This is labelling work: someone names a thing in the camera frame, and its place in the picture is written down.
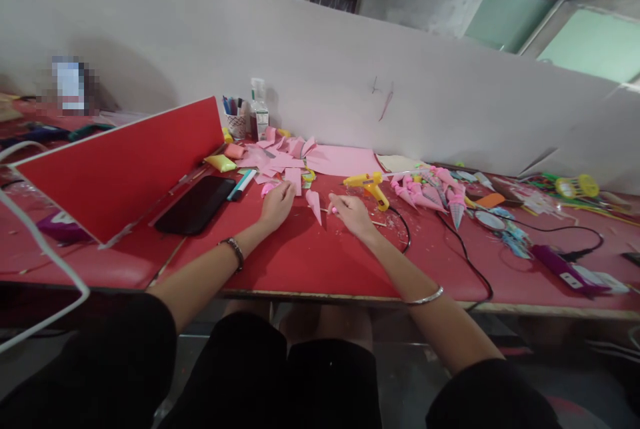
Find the pen holder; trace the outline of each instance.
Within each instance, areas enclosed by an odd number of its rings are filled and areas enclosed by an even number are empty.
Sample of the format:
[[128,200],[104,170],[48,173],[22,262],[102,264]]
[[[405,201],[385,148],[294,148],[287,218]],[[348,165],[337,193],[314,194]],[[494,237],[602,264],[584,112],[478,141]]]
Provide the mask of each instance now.
[[244,139],[247,134],[247,120],[244,116],[227,116],[227,127],[234,139]]

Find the glue gun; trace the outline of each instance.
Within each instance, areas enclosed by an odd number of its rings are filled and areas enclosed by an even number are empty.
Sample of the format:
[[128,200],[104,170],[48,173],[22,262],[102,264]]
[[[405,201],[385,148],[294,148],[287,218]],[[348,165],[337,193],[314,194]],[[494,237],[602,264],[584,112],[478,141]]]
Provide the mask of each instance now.
[[378,202],[378,209],[386,211],[389,209],[389,201],[378,187],[380,183],[382,183],[382,173],[376,172],[372,175],[363,174],[348,177],[341,184],[343,186],[363,187]]

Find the red desk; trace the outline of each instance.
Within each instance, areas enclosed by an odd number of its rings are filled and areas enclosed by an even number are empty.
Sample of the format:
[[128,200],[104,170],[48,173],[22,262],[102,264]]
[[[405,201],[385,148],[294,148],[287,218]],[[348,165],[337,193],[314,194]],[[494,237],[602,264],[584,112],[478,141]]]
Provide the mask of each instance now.
[[[239,179],[240,176],[233,173],[229,177]],[[345,193],[345,188],[338,185],[340,180],[319,175],[313,183],[312,189],[320,193],[323,206],[328,204],[330,192]],[[456,300],[484,299],[486,288],[468,267],[458,240],[435,214],[427,210],[416,213],[395,195],[391,196],[388,183],[382,188],[411,228],[412,244],[407,256],[440,282]],[[350,189],[349,192],[362,195],[361,189]],[[170,256],[182,238],[159,234],[147,225],[149,219],[139,223],[132,234],[113,248],[99,250],[96,244],[85,244],[58,251],[92,288],[143,290],[165,265],[160,280],[221,239],[256,221],[262,205],[259,193],[260,187],[251,183],[240,203],[229,203],[204,234],[188,238],[173,258]],[[18,197],[17,200],[34,220],[54,211],[33,199]],[[373,199],[365,198],[365,202],[371,209],[372,218],[387,224],[386,228],[379,228],[382,234],[402,249],[407,239],[401,221],[391,211],[379,213]],[[640,247],[640,228],[586,211],[568,211],[578,217],[582,225],[602,233],[606,240],[602,248],[582,259],[581,264],[591,270],[608,272],[621,282],[640,288],[640,268],[620,256],[620,253],[632,250],[627,243]],[[520,210],[515,214],[519,220],[543,228],[573,224],[569,219],[533,217]],[[305,198],[296,198],[291,215],[280,230],[256,249],[244,271],[232,277],[225,290],[236,294],[285,297],[396,300],[397,293],[389,279],[366,248],[336,217],[322,213],[322,219],[323,226],[320,227],[311,209],[307,208]],[[580,230],[553,233],[525,230],[534,242],[553,244],[563,250],[577,250],[596,242],[591,233]],[[26,229],[4,206],[0,206],[0,234],[0,281],[69,285],[62,271],[41,255]],[[493,302],[480,306],[481,310],[640,319],[640,295],[634,292],[589,300],[571,291],[536,260],[513,256],[491,233],[467,217],[463,219],[460,235],[467,244],[471,260],[495,291]],[[23,270],[30,271],[17,274]]]

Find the pen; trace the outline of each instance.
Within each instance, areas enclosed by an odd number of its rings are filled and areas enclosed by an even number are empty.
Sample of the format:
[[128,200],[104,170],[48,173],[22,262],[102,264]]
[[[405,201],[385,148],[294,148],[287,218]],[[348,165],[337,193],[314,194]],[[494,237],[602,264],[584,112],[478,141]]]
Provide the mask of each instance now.
[[257,171],[255,169],[251,169],[244,177],[236,184],[231,194],[227,197],[227,201],[238,201],[242,197],[242,192],[245,190],[247,185],[251,182],[251,179],[255,176]]

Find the silver bangle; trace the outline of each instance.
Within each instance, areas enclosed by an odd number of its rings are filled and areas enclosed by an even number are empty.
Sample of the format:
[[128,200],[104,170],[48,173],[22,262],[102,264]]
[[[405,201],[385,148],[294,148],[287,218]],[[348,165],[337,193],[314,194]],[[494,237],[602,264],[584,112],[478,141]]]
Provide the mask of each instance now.
[[427,304],[428,302],[438,299],[440,296],[442,296],[443,292],[445,292],[445,290],[442,286],[440,286],[435,294],[425,297],[424,299],[418,299],[417,301],[405,302],[405,304],[407,306],[419,306],[420,304]]

